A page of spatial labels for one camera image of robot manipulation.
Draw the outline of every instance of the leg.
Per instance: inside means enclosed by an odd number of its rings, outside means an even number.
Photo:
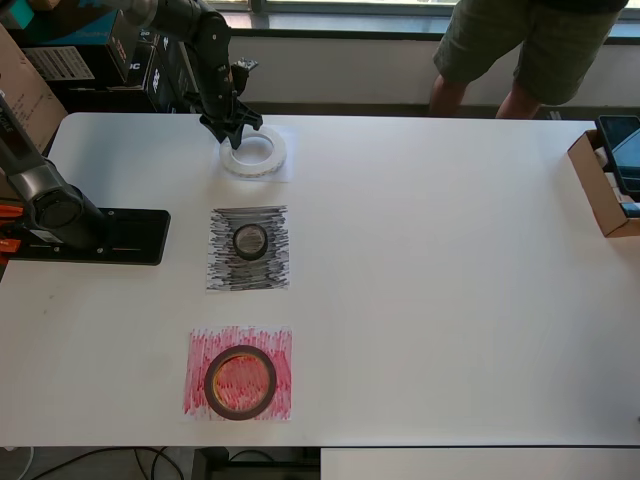
[[[514,81],[511,92],[500,105],[496,118],[531,120],[538,113],[540,105],[538,100]]]
[[[442,75],[438,75],[431,89],[429,101],[429,115],[431,117],[452,117],[464,98],[467,83],[448,82]]]
[[[460,0],[433,61],[440,75],[429,114],[455,114],[467,85],[527,36],[529,0]]]
[[[618,15],[581,15],[534,4],[533,30],[522,45],[509,94],[513,98],[507,98],[500,108],[501,118],[530,112],[527,107],[533,107],[534,99],[546,105],[571,100]]]

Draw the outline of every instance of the shorts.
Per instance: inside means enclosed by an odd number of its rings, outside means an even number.
[[[522,44],[516,82],[547,105],[571,100],[620,12],[577,14],[531,0],[460,0],[433,58],[448,81],[470,83]]]

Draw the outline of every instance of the black mounting plate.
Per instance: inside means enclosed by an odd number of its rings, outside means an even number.
[[[12,260],[74,263],[158,265],[162,260],[171,216],[165,210],[101,208],[108,222],[107,241],[95,250],[48,243],[29,233]]]

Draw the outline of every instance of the black box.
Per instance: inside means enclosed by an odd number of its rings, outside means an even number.
[[[169,81],[173,87],[173,91],[181,102],[184,112],[189,112],[189,105],[184,100],[186,92],[196,92],[196,87],[189,73],[188,60],[182,51],[181,43],[168,37],[150,32],[149,30],[140,30],[140,42],[154,45],[160,55],[160,61],[164,67]]]
[[[176,98],[156,47],[139,43],[124,86],[54,90],[69,112],[176,113]]]
[[[94,87],[124,85],[139,29],[98,1],[61,0],[10,33],[51,86]]]

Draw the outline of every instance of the white cable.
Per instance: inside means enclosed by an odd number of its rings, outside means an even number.
[[[27,474],[27,472],[29,471],[29,468],[31,468],[31,463],[33,462],[33,453],[35,449],[33,447],[29,447],[29,448],[31,449],[31,453],[29,454],[29,461],[27,462],[27,466],[24,467],[22,474],[16,480],[22,480],[24,476]]]
[[[269,127],[261,127],[257,132],[247,128],[242,135],[243,140],[254,137],[264,138],[273,145],[271,155],[259,163],[243,163],[238,160],[229,139],[220,145],[220,159],[231,173],[246,178],[261,177],[278,170],[286,160],[287,146],[278,132]]]

